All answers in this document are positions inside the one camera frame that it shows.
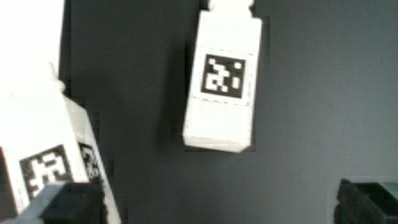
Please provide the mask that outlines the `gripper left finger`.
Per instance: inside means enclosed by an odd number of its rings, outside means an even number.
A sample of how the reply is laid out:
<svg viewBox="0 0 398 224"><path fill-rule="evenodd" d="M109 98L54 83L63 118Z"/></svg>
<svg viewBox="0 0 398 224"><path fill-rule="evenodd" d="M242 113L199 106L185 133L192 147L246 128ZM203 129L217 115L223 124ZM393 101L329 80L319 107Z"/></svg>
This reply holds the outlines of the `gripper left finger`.
<svg viewBox="0 0 398 224"><path fill-rule="evenodd" d="M98 184L57 183L40 192L16 217L18 224L107 224Z"/></svg>

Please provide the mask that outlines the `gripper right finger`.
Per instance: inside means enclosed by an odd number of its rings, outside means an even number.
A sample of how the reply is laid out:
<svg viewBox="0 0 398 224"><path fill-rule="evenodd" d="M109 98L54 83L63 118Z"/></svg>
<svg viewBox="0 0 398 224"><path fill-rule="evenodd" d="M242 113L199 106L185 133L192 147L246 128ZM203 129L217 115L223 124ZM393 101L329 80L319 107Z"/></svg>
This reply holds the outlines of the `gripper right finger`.
<svg viewBox="0 0 398 224"><path fill-rule="evenodd" d="M398 224L398 183L342 180L335 224Z"/></svg>

